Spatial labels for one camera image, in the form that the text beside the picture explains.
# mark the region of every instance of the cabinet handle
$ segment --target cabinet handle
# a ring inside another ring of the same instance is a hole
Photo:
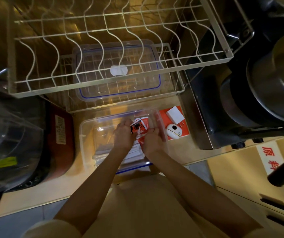
[[[273,200],[269,200],[269,199],[266,199],[266,198],[261,198],[260,200],[261,200],[262,202],[268,204],[268,205],[272,205],[272,206],[274,206],[274,207],[276,207],[276,208],[279,208],[279,209],[281,209],[281,210],[284,210],[284,205],[278,204],[278,203],[276,203],[276,202],[273,201]]]
[[[275,223],[278,223],[282,226],[284,226],[284,221],[283,220],[280,220],[279,218],[277,217],[274,217],[274,216],[266,216],[267,219],[271,220],[271,221],[274,221]]]

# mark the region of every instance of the floor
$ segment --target floor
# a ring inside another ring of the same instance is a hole
[[[207,161],[185,166],[201,179],[214,185]],[[0,218],[0,237],[19,238],[32,225],[42,220],[51,220],[66,200],[18,212]]]

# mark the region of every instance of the countertop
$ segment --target countertop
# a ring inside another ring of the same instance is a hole
[[[76,158],[72,167],[61,177],[38,184],[34,187],[5,193],[0,201],[0,217],[15,212],[34,208],[44,204],[63,200],[73,194],[73,192],[85,181],[94,171],[92,166],[88,170],[84,169],[79,144],[79,125],[82,121],[94,117],[101,117],[126,111],[139,110],[142,108],[154,108],[157,110],[180,105],[178,96],[172,96],[157,100],[144,101],[130,105],[121,104],[101,109],[93,109],[73,114],[75,129]],[[253,145],[251,141],[246,142],[247,147]],[[185,136],[178,140],[168,142],[169,152],[173,159],[182,165],[192,164],[217,156],[226,152],[234,151],[231,147],[223,147],[215,150],[201,150],[196,146],[192,136]],[[151,165],[133,171],[125,172],[115,176],[114,183],[125,180],[159,173],[159,170]]]

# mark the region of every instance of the cabinet door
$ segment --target cabinet door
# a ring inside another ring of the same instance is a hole
[[[284,186],[275,187],[256,147],[249,147],[208,159],[217,187],[284,214]]]
[[[248,215],[254,218],[265,229],[279,232],[284,235],[284,215],[269,209],[265,206],[257,204],[251,200],[243,198],[239,195],[231,193],[227,190],[217,188],[221,193],[226,195],[235,204],[242,208]]]

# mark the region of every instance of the beige shirt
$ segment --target beige shirt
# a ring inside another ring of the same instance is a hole
[[[61,220],[42,221],[23,238],[228,237],[192,212],[164,176],[153,175],[112,185],[96,221],[81,236]],[[276,237],[265,229],[245,238]]]

